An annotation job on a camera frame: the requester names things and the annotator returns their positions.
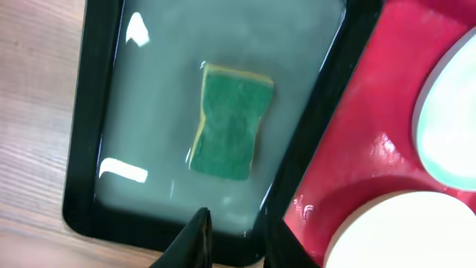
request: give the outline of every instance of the white plate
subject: white plate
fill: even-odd
[[[332,238],[325,268],[476,267],[476,216],[433,192],[399,192],[363,205]]]

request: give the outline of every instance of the white circular object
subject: white circular object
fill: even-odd
[[[341,225],[324,268],[476,267],[476,216],[433,192],[400,192],[362,206]]]
[[[476,190],[476,28],[429,75],[413,118],[416,151],[439,182]]]

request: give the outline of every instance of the black object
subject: black object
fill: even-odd
[[[122,0],[86,3],[62,212],[66,223],[82,235],[164,251],[184,225],[116,211],[94,200],[97,157],[122,9]],[[381,9],[381,0],[347,1],[343,24],[266,199],[273,217],[284,215]],[[262,210],[247,237],[214,233],[213,262],[243,267],[261,259],[265,254],[264,219]]]
[[[211,268],[210,211],[200,208],[178,237],[150,268]]]
[[[210,211],[199,209],[172,245],[150,268],[211,268]],[[266,214],[264,268],[319,268],[280,219]]]

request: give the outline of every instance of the black plastic tray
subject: black plastic tray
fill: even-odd
[[[346,5],[343,24],[263,206],[272,208],[273,217],[286,212],[382,9],[381,0],[349,0]],[[62,212],[66,223],[82,235],[164,251],[184,225],[111,210],[94,200],[122,8],[123,0],[86,3]],[[242,267],[261,259],[265,213],[264,209],[259,213],[247,237],[214,234],[213,261]]]

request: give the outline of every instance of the green scouring pad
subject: green scouring pad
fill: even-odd
[[[268,77],[205,64],[200,125],[190,169],[226,179],[247,179],[260,119],[273,94],[274,84]]]

